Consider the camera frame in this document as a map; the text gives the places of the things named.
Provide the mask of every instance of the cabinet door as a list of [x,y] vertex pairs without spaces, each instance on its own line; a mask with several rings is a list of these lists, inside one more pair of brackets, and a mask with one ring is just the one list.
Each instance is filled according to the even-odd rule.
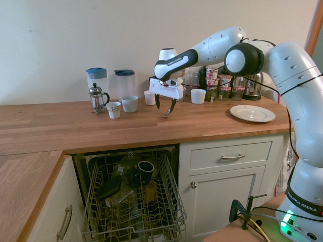
[[[72,205],[72,212],[66,208]],[[66,219],[71,219],[63,240],[84,241],[81,234],[84,207],[71,158],[65,160],[27,242],[56,242]]]
[[196,188],[188,187],[187,228],[185,241],[202,241],[229,224],[231,203],[239,200],[243,206],[250,195],[257,196],[265,167],[223,171],[190,176]]

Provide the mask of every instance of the french press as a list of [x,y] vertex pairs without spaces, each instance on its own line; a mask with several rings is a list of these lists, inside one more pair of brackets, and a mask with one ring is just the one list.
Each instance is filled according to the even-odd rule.
[[[100,87],[96,86],[96,83],[93,83],[93,87],[89,89],[89,94],[91,97],[92,112],[95,112],[96,115],[100,112],[106,112],[105,105],[110,101],[109,94],[102,92]],[[103,95],[106,95],[106,102],[103,101]]]

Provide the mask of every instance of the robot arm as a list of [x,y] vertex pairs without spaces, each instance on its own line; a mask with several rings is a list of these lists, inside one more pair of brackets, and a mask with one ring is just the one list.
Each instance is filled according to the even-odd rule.
[[[240,27],[231,27],[217,32],[191,49],[165,59],[165,54],[159,54],[154,73],[155,76],[165,82],[170,78],[180,77],[181,70],[193,66],[207,66],[224,61],[225,54],[229,48],[246,38],[246,33]],[[174,49],[163,49],[161,53],[172,52]]]
[[223,62],[227,50],[244,38],[246,33],[240,27],[231,27],[215,33],[181,54],[177,54],[173,48],[162,49],[154,67],[155,77],[149,79],[149,89],[155,93],[157,108],[159,95],[173,99],[171,108],[163,117],[168,117],[174,109],[176,99],[183,97],[183,80],[180,77],[188,72],[188,67]]
[[[282,96],[296,134],[298,160],[276,217],[281,233],[295,242],[323,241],[323,77],[295,42],[274,46],[250,41],[230,48],[226,70],[234,76],[267,73]],[[311,220],[293,216],[297,214]]]

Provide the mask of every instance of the dishwasher rack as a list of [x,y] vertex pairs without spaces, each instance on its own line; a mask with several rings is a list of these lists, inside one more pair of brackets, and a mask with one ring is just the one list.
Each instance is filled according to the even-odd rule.
[[139,186],[132,184],[129,177],[126,185],[134,191],[134,199],[127,198],[111,208],[104,200],[98,201],[98,189],[111,178],[111,167],[117,163],[101,157],[100,162],[93,164],[82,230],[83,234],[90,234],[86,236],[91,238],[88,241],[168,242],[182,238],[186,214],[168,156],[165,151],[153,153],[159,173],[153,179],[153,187],[150,187],[154,199],[149,203],[146,200],[147,188],[142,183]]

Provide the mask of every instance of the dishwasher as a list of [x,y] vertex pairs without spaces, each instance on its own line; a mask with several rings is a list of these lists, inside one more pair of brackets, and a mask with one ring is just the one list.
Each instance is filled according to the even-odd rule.
[[[86,241],[179,241],[186,229],[186,213],[177,187],[178,150],[174,145],[74,155],[85,205]],[[154,166],[146,186],[141,175],[134,182],[140,161]],[[102,199],[100,190],[106,184],[114,187],[117,176],[121,177],[117,192]]]

